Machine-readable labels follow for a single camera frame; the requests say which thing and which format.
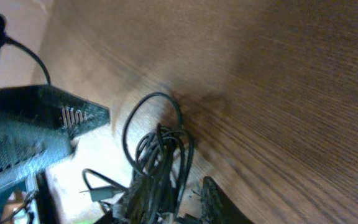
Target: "ventilation grille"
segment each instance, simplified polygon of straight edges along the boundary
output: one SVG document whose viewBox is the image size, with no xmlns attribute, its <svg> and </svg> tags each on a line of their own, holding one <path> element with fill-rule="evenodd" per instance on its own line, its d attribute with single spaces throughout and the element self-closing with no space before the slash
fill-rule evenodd
<svg viewBox="0 0 358 224">
<path fill-rule="evenodd" d="M 74 108 L 70 108 L 68 106 L 62 108 L 62 120 L 64 128 L 71 128 L 76 124 L 80 124 L 86 120 L 88 120 L 89 115 L 80 110 L 75 110 Z"/>
<path fill-rule="evenodd" d="M 44 152 L 45 149 L 46 145 L 42 141 L 18 139 L 0 134 L 0 172 Z"/>
</svg>

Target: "wood grain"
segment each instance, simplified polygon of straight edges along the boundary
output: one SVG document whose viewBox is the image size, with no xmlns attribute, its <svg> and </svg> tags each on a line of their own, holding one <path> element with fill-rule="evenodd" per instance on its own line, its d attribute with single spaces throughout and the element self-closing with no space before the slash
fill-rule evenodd
<svg viewBox="0 0 358 224">
<path fill-rule="evenodd" d="M 50 169 L 62 223 L 100 216 L 81 169 L 129 183 L 122 125 L 153 91 L 198 140 L 181 213 L 211 175 L 256 223 L 358 223 L 358 1 L 57 1 L 40 56 L 55 86 L 111 109 Z M 143 108 L 130 145 L 170 111 Z"/>
</svg>

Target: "cable bundle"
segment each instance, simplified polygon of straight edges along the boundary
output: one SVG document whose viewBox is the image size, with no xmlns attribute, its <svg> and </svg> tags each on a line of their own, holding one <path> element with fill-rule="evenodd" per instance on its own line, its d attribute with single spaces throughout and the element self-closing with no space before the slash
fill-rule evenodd
<svg viewBox="0 0 358 224">
<path fill-rule="evenodd" d="M 122 133 L 122 148 L 133 168 L 132 180 L 129 188 L 89 169 L 83 171 L 84 181 L 92 191 L 86 179 L 86 173 L 92 173 L 111 184 L 113 194 L 124 192 L 120 200 L 110 205 L 99 201 L 104 212 L 112 210 L 113 223 L 157 223 L 165 215 L 177 217 L 180 203 L 186 186 L 193 160 L 195 140 L 184 129 L 174 130 L 167 126 L 157 125 L 157 129 L 146 134 L 138 143 L 135 159 L 132 158 L 127 146 L 127 131 L 136 111 L 148 99 L 161 96 L 173 105 L 178 118 L 178 124 L 183 127 L 183 118 L 178 103 L 164 93 L 151 93 L 141 99 L 127 118 Z M 187 137 L 188 144 L 182 141 Z M 177 177 L 173 173 L 173 155 L 179 150 L 180 167 Z"/>
</svg>

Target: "black cable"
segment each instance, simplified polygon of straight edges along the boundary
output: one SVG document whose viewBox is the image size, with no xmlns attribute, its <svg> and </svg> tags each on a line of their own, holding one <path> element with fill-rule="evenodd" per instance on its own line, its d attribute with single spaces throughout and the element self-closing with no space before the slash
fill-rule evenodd
<svg viewBox="0 0 358 224">
<path fill-rule="evenodd" d="M 142 106 L 148 99 L 155 96 L 166 98 L 172 104 L 177 114 L 179 128 L 171 129 L 167 126 L 158 124 L 155 131 L 146 134 L 139 141 L 135 150 L 135 159 L 133 159 L 127 146 L 127 132 L 129 125 L 140 106 Z M 147 181 L 150 183 L 148 185 L 149 189 L 141 189 L 142 193 L 146 194 L 146 198 L 148 199 L 148 202 L 146 202 L 148 209 L 144 211 L 144 216 L 148 217 L 147 223 L 149 224 L 156 223 L 158 217 L 161 217 L 162 214 L 172 213 L 174 218 L 177 217 L 186 187 L 186 181 L 190 172 L 195 146 L 195 140 L 191 134 L 182 128 L 183 118 L 179 104 L 173 98 L 159 92 L 151 93 L 141 99 L 131 111 L 125 122 L 124 130 L 122 132 L 122 148 L 129 164 L 133 168 L 131 186 L 127 189 L 127 192 L 130 192 L 132 187 L 136 189 L 136 186 L 134 185 L 139 183 L 135 180 L 138 180 L 139 178 L 146 178 L 149 180 Z M 185 143 L 182 141 L 183 137 L 186 137 L 188 140 L 187 157 L 185 154 Z M 179 174 L 176 179 L 173 180 L 175 184 L 173 187 L 170 174 L 173 172 L 173 155 L 176 150 L 179 150 L 180 152 L 180 166 Z M 89 188 L 88 181 L 86 179 L 84 181 Z"/>
<path fill-rule="evenodd" d="M 9 36 L 6 36 L 5 42 L 7 44 L 11 44 L 11 45 L 23 50 L 25 53 L 29 54 L 41 66 L 41 69 L 44 72 L 45 78 L 47 79 L 48 85 L 51 85 L 49 72 L 48 72 L 45 64 L 41 61 L 41 59 L 33 51 L 31 51 L 28 47 L 24 46 L 20 42 L 10 38 Z"/>
<path fill-rule="evenodd" d="M 6 217 L 4 220 L 0 221 L 0 224 L 2 223 L 6 223 L 9 220 L 12 220 L 13 217 L 15 217 L 15 215 L 17 215 L 21 210 L 25 209 L 27 210 L 27 206 L 30 204 L 31 201 L 33 201 L 33 199 L 37 196 L 38 192 L 37 191 L 32 191 L 29 192 L 26 196 L 25 199 L 23 201 L 23 204 L 17 208 L 16 210 L 14 210 L 8 217 Z"/>
<path fill-rule="evenodd" d="M 95 177 L 98 177 L 99 179 L 102 179 L 104 181 L 106 181 L 107 183 L 109 183 L 110 185 L 112 185 L 114 188 L 121 190 L 122 192 L 126 192 L 127 188 L 122 186 L 121 184 L 118 184 L 117 182 L 111 180 L 110 178 L 106 177 L 105 175 L 100 174 L 99 172 L 96 172 L 94 170 L 91 169 L 84 169 L 82 171 L 82 179 L 84 180 L 84 183 L 86 185 L 86 187 L 88 188 L 89 191 L 92 191 L 93 188 L 91 187 L 90 183 L 88 182 L 88 179 L 86 178 L 86 174 L 91 174 Z M 98 201 L 100 209 L 103 211 L 103 213 L 107 213 L 108 210 L 107 208 L 111 207 L 111 204 L 108 202 L 103 202 L 103 201 Z"/>
</svg>

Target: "black wire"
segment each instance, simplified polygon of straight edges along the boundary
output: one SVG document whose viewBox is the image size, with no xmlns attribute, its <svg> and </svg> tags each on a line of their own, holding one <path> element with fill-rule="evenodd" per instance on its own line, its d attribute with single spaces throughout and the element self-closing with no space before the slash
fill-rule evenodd
<svg viewBox="0 0 358 224">
<path fill-rule="evenodd" d="M 167 126 L 158 124 L 155 131 L 146 134 L 139 141 L 135 150 L 135 159 L 133 159 L 127 146 L 127 132 L 129 125 L 140 106 L 142 106 L 148 99 L 155 96 L 166 98 L 172 104 L 177 114 L 179 129 L 173 130 Z M 138 177 L 148 178 L 151 182 L 150 189 L 142 189 L 148 193 L 149 196 L 149 201 L 147 202 L 149 209 L 145 211 L 146 217 L 149 218 L 147 220 L 147 223 L 149 224 L 156 223 L 156 220 L 158 217 L 161 217 L 162 214 L 173 213 L 173 217 L 177 217 L 186 187 L 186 181 L 190 173 L 195 146 L 195 140 L 191 134 L 182 129 L 182 127 L 183 118 L 179 104 L 170 96 L 159 92 L 151 93 L 141 99 L 131 111 L 125 122 L 124 130 L 122 132 L 122 148 L 129 164 L 134 170 L 131 183 L 134 183 L 134 180 Z M 188 139 L 187 157 L 185 154 L 185 144 L 181 139 L 182 137 L 187 137 Z M 173 154 L 176 150 L 180 151 L 180 166 L 179 175 L 175 180 L 175 187 L 172 187 L 170 174 L 173 172 Z M 92 173 L 94 171 L 85 169 L 84 172 Z M 84 172 L 83 178 L 85 184 L 91 189 L 87 179 L 84 177 Z M 106 182 L 112 182 L 112 180 L 101 174 L 98 174 L 98 176 Z"/>
<path fill-rule="evenodd" d="M 91 174 L 94 175 L 95 177 L 98 177 L 99 179 L 102 179 L 104 181 L 106 181 L 107 183 L 109 183 L 110 185 L 112 185 L 113 187 L 115 187 L 118 190 L 121 190 L 122 192 L 126 192 L 127 188 L 122 186 L 121 184 L 118 184 L 117 182 L 111 180 L 110 178 L 106 177 L 103 174 L 100 174 L 99 172 L 96 172 L 94 170 L 91 169 L 84 169 L 82 171 L 82 179 L 84 180 L 84 183 L 86 185 L 86 187 L 88 188 L 89 191 L 93 190 L 93 188 L 91 187 L 90 183 L 88 182 L 88 179 L 86 178 L 86 174 Z M 103 202 L 103 201 L 98 201 L 100 209 L 103 211 L 103 213 L 107 213 L 108 210 L 107 208 L 111 208 L 111 204 L 108 202 Z"/>
<path fill-rule="evenodd" d="M 25 53 L 29 54 L 41 66 L 41 69 L 44 72 L 45 78 L 47 79 L 48 85 L 51 85 L 49 72 L 48 72 L 45 64 L 41 61 L 41 59 L 33 51 L 31 51 L 28 47 L 24 46 L 23 44 L 19 43 L 18 41 L 14 40 L 8 36 L 6 36 L 5 41 L 7 44 L 11 44 L 11 45 L 23 50 Z"/>
<path fill-rule="evenodd" d="M 27 210 L 27 206 L 30 204 L 31 201 L 33 201 L 33 199 L 37 196 L 38 192 L 37 191 L 32 191 L 29 192 L 26 196 L 25 199 L 23 201 L 23 204 L 17 208 L 16 210 L 14 210 L 8 217 L 6 217 L 4 220 L 0 221 L 0 224 L 2 223 L 6 223 L 9 220 L 12 220 L 13 217 L 15 217 L 15 215 L 17 215 L 21 210 L 25 209 Z"/>
</svg>

